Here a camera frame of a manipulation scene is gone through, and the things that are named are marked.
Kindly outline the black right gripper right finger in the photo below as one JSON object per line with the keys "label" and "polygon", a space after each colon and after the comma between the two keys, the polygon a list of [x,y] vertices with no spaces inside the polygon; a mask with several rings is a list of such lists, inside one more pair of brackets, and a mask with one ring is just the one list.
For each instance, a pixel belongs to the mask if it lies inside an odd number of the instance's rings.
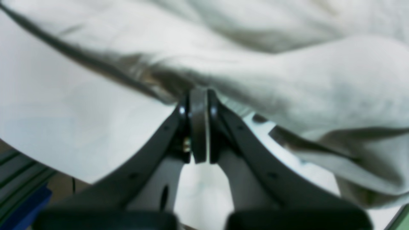
{"label": "black right gripper right finger", "polygon": [[234,212],[226,230],[372,230],[367,213],[272,155],[208,90],[209,160],[225,173]]}

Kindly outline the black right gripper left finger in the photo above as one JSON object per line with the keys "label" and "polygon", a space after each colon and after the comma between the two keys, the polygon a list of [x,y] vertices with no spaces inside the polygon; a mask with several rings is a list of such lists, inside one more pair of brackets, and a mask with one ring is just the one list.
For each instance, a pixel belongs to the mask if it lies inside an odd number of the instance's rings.
{"label": "black right gripper left finger", "polygon": [[192,90],[148,142],[82,192],[42,211],[34,230],[180,230],[173,213],[185,164],[206,161],[206,93]]}

